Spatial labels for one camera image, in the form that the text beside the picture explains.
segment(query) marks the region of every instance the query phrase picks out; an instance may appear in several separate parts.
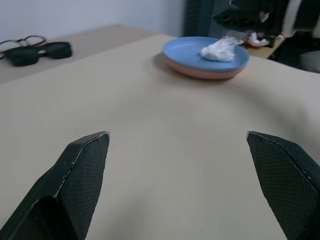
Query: red bowl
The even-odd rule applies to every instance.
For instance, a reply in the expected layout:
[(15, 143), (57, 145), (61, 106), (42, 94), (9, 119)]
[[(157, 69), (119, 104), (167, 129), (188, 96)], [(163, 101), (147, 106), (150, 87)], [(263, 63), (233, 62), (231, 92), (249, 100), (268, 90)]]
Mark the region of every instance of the red bowl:
[(197, 79), (207, 79), (207, 80), (223, 80), (223, 79), (230, 79), (236, 76), (237, 74), (241, 73), (246, 67), (242, 67), (235, 71), (229, 71), (229, 72), (214, 72), (214, 71), (202, 71), (202, 70), (196, 70), (192, 68), (188, 68), (185, 66), (181, 66), (173, 61), (171, 61), (166, 56), (164, 57), (166, 63), (177, 72), (197, 78)]

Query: blue plate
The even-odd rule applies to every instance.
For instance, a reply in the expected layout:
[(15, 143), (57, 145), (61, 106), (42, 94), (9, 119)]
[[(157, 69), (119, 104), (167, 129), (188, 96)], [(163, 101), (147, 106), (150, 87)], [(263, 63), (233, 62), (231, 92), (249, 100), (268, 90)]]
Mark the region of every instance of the blue plate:
[(216, 41), (218, 39), (202, 36), (181, 37), (167, 42), (163, 47), (163, 53), (176, 64), (207, 72), (231, 72), (247, 65), (250, 56), (240, 46), (234, 48), (235, 58), (231, 62), (210, 61), (202, 58), (200, 56), (201, 49)]

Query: crumpled tissue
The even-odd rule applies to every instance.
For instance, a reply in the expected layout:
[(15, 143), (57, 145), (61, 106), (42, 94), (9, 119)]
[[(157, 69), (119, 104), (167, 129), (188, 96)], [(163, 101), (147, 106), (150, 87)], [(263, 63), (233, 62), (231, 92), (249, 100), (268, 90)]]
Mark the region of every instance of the crumpled tissue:
[(232, 62), (235, 59), (235, 46), (244, 41), (237, 40), (235, 37), (220, 39), (219, 41), (204, 47), (200, 51), (201, 57), (218, 62)]

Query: black sunglasses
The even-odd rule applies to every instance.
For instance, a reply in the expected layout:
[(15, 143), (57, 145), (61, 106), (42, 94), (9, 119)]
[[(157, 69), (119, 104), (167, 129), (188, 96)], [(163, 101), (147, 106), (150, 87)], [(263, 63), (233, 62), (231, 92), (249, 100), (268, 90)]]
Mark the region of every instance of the black sunglasses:
[[(42, 41), (30, 45), (28, 39), (32, 37), (40, 38)], [(9, 42), (17, 43), (20, 46), (3, 51), (3, 56), (0, 57), (0, 60), (8, 59), (16, 67), (36, 64), (41, 57), (65, 59), (72, 56), (72, 48), (69, 42), (57, 41), (47, 43), (47, 39), (43, 36), (31, 35), (24, 39), (7, 40), (0, 42), (0, 45)]]

